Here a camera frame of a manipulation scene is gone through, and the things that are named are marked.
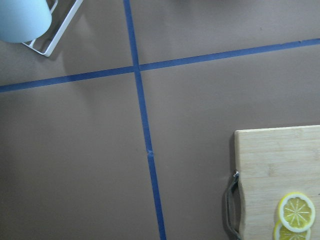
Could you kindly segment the bamboo cutting board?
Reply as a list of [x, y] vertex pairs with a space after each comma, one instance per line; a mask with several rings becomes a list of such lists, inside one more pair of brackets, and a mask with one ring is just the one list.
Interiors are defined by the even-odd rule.
[[278, 205], [291, 192], [315, 206], [311, 239], [320, 238], [319, 125], [237, 130], [235, 168], [239, 171], [243, 240], [271, 240], [279, 220]]

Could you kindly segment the lower lemon slice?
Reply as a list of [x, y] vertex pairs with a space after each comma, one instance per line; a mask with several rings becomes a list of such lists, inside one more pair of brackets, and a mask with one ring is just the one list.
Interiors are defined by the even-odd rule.
[[303, 232], [293, 232], [288, 230], [280, 221], [277, 221], [273, 229], [274, 240], [310, 240], [311, 229]]

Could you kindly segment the lemon slice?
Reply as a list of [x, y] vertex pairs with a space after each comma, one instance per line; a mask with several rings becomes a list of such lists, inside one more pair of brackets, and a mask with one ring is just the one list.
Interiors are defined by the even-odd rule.
[[293, 232], [288, 230], [280, 221], [277, 221], [273, 229], [274, 240], [310, 240], [311, 229], [303, 232]]
[[309, 197], [301, 192], [290, 192], [282, 197], [277, 206], [282, 225], [291, 232], [309, 230], [316, 219], [316, 209]]

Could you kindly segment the upper lemon slice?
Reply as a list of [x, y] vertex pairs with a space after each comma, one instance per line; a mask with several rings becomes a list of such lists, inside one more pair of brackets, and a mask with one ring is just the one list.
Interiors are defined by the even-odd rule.
[[277, 206], [282, 225], [291, 232], [309, 230], [316, 219], [316, 209], [309, 197], [301, 192], [290, 192], [282, 197]]

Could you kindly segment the light blue cup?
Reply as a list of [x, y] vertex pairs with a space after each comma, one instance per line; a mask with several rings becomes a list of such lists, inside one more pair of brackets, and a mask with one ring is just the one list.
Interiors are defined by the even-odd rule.
[[2, 0], [0, 2], [0, 39], [23, 43], [42, 36], [52, 23], [45, 0]]

